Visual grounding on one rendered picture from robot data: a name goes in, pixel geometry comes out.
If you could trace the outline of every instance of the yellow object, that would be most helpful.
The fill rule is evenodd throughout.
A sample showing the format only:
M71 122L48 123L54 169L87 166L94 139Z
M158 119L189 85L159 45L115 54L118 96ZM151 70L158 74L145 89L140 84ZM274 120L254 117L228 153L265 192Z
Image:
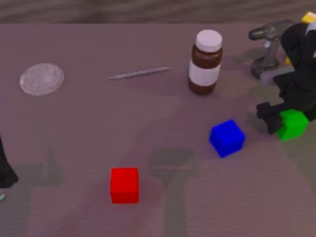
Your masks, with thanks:
M307 24L312 23L314 21L316 21L316 14L310 11L307 12L301 20L301 22L307 23ZM288 65L291 65L291 61L289 60L289 58L286 58L285 63Z

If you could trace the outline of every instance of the table surface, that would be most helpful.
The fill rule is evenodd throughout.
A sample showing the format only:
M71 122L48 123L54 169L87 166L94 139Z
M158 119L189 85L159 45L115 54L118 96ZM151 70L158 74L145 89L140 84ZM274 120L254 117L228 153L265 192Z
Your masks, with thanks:
M256 103L278 101L249 74L257 26L1 25L1 136L20 177L0 203L1 237L314 237L316 128L280 142L254 117ZM223 35L225 56L216 90L199 97L187 69L206 28ZM25 94L20 75L43 62L64 70L64 85ZM162 66L171 70L108 80ZM228 119L247 140L220 159L208 133ZM174 162L194 172L154 174ZM110 169L121 166L139 168L137 205L111 204Z

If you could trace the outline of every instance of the white stick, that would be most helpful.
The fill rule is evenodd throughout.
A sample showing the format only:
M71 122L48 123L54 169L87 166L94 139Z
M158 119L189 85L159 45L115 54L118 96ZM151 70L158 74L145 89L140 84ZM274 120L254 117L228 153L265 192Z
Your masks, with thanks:
M144 71L116 75L113 77L109 77L109 79L110 80L118 80L118 79L125 79L125 78L131 78L131 77L138 77L138 76L143 76L143 75L152 74L152 73L164 72L164 71L167 71L169 69L170 69L169 67L154 68L154 69L149 69L149 70L144 70Z

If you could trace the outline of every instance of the white oval object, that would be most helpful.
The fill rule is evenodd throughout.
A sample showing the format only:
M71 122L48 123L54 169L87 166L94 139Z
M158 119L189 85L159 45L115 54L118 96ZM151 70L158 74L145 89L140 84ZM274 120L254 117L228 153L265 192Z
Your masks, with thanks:
M20 77L22 90L30 95L48 95L64 81L64 72L51 63L40 63L28 68Z

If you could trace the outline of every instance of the bottle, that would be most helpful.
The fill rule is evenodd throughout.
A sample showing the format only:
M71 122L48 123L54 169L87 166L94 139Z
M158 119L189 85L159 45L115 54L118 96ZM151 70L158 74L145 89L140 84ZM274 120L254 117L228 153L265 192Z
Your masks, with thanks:
M214 30L200 31L192 48L189 88L197 95L213 92L223 56L223 38Z

